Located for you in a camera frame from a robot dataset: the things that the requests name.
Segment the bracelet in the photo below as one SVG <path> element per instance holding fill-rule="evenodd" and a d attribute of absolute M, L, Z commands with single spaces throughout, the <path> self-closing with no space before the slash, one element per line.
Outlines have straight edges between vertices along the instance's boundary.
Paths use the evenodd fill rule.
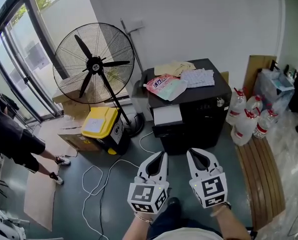
<path fill-rule="evenodd" d="M 229 202 L 223 202 L 222 207 L 218 209 L 217 211 L 214 211 L 213 213 L 210 214 L 210 217 L 215 217 L 217 216 L 222 210 L 224 210 L 225 207 L 229 208 L 231 210 L 231 204 Z"/>
<path fill-rule="evenodd" d="M 151 220 L 151 219 L 145 219 L 145 218 L 141 217 L 141 216 L 140 216 L 139 214 L 137 214 L 137 213 L 134 213 L 134 215 L 135 215 L 136 217 L 138 217 L 140 220 L 144 221 L 144 222 L 147 222 L 147 223 L 152 223 L 152 222 L 153 222 L 153 220 Z"/>

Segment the towel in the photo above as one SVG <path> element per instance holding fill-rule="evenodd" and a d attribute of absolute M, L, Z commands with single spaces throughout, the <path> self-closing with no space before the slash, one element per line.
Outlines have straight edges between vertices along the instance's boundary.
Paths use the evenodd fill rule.
<path fill-rule="evenodd" d="M 188 82 L 188 88 L 213 86 L 215 85 L 213 73 L 213 70 L 205 70 L 204 68 L 185 71 L 181 74 L 181 79 Z"/>
<path fill-rule="evenodd" d="M 163 65 L 158 65 L 154 67 L 154 75 L 161 76 L 164 74 L 169 74 L 178 78 L 180 77 L 180 74 L 182 72 L 188 71 L 188 70 L 194 70 L 194 69 L 195 69 L 195 66 L 191 62 L 172 61 L 169 64 L 163 64 Z"/>

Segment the black safe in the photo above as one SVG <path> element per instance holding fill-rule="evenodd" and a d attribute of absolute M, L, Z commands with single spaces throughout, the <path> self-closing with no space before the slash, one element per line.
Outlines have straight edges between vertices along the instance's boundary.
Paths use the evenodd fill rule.
<path fill-rule="evenodd" d="M 185 154 L 189 148 L 207 149 L 216 145 L 231 100 L 231 88 L 208 58 L 191 60 L 197 69 L 213 70 L 214 86 L 187 88 L 175 100 L 167 101 L 148 93 L 152 116 L 154 108 L 178 104 L 182 122 L 152 127 L 169 155 Z M 154 69 L 148 69 L 147 80 Z"/>

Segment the white shirt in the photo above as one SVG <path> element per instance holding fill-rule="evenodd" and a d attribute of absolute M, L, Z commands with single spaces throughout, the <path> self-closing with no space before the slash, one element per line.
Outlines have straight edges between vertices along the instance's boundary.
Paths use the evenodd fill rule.
<path fill-rule="evenodd" d="M 218 234 L 200 228 L 182 227 L 165 232 L 154 240 L 223 240 Z"/>

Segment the pink and white package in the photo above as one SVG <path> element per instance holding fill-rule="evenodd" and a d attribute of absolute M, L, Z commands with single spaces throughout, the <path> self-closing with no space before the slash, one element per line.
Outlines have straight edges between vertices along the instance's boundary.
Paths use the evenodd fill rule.
<path fill-rule="evenodd" d="M 172 75 L 164 74 L 158 76 L 144 85 L 148 91 L 154 93 L 164 100 L 173 101 L 188 86 L 188 82 L 178 79 Z"/>

